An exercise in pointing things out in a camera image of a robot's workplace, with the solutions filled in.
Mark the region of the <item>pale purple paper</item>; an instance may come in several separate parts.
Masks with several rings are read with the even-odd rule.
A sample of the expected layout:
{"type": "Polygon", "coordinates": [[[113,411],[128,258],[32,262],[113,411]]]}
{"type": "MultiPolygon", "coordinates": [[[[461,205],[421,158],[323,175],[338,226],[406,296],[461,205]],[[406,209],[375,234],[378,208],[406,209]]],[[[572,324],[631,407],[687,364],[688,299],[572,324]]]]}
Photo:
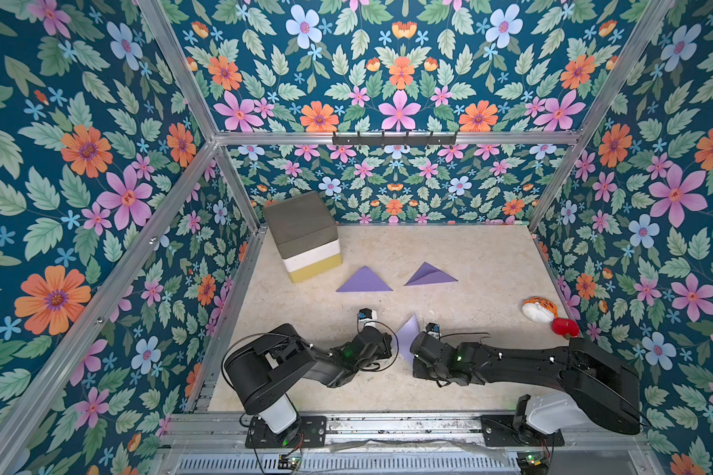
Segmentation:
{"type": "Polygon", "coordinates": [[[412,363],[415,358],[411,346],[420,333],[417,314],[413,314],[396,332],[398,353],[409,363],[412,363]]]}

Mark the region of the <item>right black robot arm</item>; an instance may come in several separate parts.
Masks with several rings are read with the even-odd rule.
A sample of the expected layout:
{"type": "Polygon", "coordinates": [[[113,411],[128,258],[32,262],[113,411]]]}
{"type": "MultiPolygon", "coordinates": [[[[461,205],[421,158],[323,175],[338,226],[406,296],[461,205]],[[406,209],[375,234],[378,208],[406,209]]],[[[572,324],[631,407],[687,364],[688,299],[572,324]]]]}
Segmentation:
{"type": "Polygon", "coordinates": [[[451,346],[422,332],[410,352],[417,379],[442,387],[500,382],[547,387],[568,394],[602,429],[621,435],[641,431],[639,373],[589,340],[578,338],[546,350],[513,350],[479,342],[451,346]]]}

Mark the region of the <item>purple square paper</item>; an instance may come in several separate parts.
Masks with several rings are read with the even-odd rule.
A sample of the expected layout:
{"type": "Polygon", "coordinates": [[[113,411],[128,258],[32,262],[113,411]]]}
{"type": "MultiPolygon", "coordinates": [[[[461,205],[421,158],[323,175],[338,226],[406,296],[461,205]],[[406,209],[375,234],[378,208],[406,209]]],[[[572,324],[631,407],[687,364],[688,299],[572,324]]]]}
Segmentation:
{"type": "Polygon", "coordinates": [[[457,282],[457,279],[455,279],[452,275],[449,275],[449,273],[431,265],[430,263],[423,262],[405,283],[405,286],[425,286],[454,282],[457,282]]]}
{"type": "Polygon", "coordinates": [[[392,288],[371,268],[363,266],[337,289],[338,293],[391,292],[392,288]]]}

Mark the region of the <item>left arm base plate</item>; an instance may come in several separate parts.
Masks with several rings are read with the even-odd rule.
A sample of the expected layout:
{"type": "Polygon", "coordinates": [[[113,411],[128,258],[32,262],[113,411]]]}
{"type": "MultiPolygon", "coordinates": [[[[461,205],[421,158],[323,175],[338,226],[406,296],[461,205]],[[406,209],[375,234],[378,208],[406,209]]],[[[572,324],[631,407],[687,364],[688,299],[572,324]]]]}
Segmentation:
{"type": "Polygon", "coordinates": [[[324,447],[328,419],[323,416],[299,417],[291,427],[274,433],[259,416],[251,419],[245,448],[293,449],[324,447]]]}

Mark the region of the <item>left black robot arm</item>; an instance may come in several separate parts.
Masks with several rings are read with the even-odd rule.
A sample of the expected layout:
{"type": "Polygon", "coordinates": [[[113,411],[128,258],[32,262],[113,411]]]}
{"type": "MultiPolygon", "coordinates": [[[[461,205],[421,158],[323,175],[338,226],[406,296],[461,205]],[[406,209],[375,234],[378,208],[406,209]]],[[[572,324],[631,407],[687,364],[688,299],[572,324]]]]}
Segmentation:
{"type": "Polygon", "coordinates": [[[221,374],[246,415],[264,422],[274,435],[289,435],[299,425],[299,413],[287,392],[299,381],[343,387],[360,373],[380,371],[383,361],[394,362],[396,348],[394,333],[383,324],[368,324],[349,342],[328,350],[284,324],[236,342],[223,358],[221,374]]]}

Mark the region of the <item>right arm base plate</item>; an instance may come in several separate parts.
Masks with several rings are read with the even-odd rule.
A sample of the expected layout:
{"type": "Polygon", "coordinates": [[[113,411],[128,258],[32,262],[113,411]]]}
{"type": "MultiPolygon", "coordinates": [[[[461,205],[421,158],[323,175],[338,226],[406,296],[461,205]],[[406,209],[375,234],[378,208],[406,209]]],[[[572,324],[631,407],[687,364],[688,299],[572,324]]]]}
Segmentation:
{"type": "Polygon", "coordinates": [[[524,414],[483,415],[479,417],[487,447],[562,447],[560,431],[544,435],[526,423],[524,414]]]}

